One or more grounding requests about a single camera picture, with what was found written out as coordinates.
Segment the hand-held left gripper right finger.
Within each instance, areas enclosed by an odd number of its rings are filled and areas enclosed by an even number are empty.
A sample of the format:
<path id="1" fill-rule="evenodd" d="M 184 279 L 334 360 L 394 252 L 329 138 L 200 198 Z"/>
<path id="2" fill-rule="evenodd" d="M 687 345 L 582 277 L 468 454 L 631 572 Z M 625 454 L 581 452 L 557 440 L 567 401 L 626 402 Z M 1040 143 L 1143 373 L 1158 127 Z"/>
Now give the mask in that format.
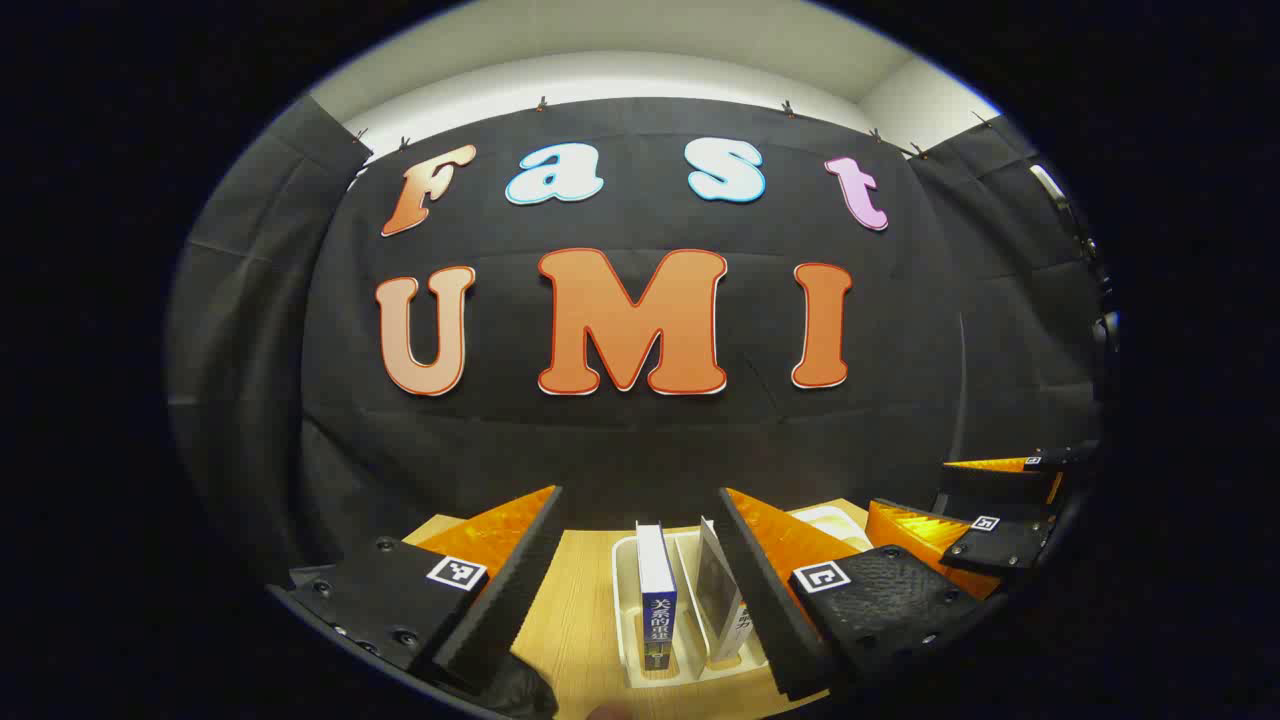
<path id="1" fill-rule="evenodd" d="M 782 694 L 879 694 L 969 632 L 982 602 L 899 544 L 855 550 L 722 487 L 718 541 Z"/>

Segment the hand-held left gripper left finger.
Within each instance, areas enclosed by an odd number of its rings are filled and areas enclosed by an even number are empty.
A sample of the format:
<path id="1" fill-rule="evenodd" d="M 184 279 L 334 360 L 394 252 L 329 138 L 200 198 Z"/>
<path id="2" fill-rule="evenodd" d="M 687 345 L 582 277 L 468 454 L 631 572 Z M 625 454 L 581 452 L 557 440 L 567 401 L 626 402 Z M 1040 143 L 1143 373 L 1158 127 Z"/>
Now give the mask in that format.
<path id="1" fill-rule="evenodd" d="M 426 539 L 453 510 L 426 486 L 276 486 L 268 588 L 360 685 L 413 696 L 486 689 L 540 591 L 563 530 L 559 487 L 512 493 Z"/>

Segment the grey portrait cover book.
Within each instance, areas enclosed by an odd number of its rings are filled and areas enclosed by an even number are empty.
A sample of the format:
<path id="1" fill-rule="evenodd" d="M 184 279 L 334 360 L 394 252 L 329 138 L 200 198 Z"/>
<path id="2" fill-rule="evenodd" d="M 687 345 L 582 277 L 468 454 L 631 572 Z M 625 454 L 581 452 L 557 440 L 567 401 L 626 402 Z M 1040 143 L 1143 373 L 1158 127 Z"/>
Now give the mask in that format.
<path id="1" fill-rule="evenodd" d="M 736 660 L 753 632 L 753 619 L 717 536 L 716 525 L 708 518 L 701 518 L 699 527 L 699 564 L 694 596 L 704 620 L 708 661 L 726 664 Z"/>

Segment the black schoolbag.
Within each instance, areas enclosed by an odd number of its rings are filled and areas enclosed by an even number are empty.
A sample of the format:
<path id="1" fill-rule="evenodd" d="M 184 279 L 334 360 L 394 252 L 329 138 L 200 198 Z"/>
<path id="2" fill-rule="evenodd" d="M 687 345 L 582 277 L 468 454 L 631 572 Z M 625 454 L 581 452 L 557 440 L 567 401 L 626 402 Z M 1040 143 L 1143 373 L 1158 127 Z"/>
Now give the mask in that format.
<path id="1" fill-rule="evenodd" d="M 515 653 L 502 659 L 490 685 L 474 703 L 509 720 L 556 720 L 559 708 L 550 684 Z"/>

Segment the white plastic bookshelf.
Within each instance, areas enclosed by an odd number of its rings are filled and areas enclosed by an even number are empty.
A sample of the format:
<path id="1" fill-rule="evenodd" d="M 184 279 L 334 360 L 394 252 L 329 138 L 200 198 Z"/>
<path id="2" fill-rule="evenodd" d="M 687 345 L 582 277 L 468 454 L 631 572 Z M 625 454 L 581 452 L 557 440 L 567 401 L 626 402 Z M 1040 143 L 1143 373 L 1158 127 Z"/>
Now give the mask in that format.
<path id="1" fill-rule="evenodd" d="M 700 610 L 698 602 L 689 598 L 691 577 L 695 571 L 684 566 L 685 559 L 690 562 L 699 560 L 698 529 L 667 530 L 664 537 L 678 596 L 675 647 L 666 670 L 646 670 L 640 655 L 643 593 L 635 538 L 626 536 L 614 542 L 611 550 L 616 637 L 626 687 L 648 689 L 691 685 L 767 669 L 768 661 L 755 632 L 748 634 L 736 661 L 718 664 L 716 667 L 709 665 Z"/>

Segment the blue cover book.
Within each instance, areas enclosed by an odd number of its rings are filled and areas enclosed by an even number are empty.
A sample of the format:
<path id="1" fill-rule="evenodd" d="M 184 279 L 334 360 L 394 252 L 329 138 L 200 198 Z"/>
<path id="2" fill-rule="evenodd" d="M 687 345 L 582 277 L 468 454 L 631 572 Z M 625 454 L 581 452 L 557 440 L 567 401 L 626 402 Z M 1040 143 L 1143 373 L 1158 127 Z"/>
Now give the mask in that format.
<path id="1" fill-rule="evenodd" d="M 678 593 L 662 525 L 637 523 L 635 542 L 641 594 L 643 667 L 648 673 L 666 673 L 673 656 Z"/>

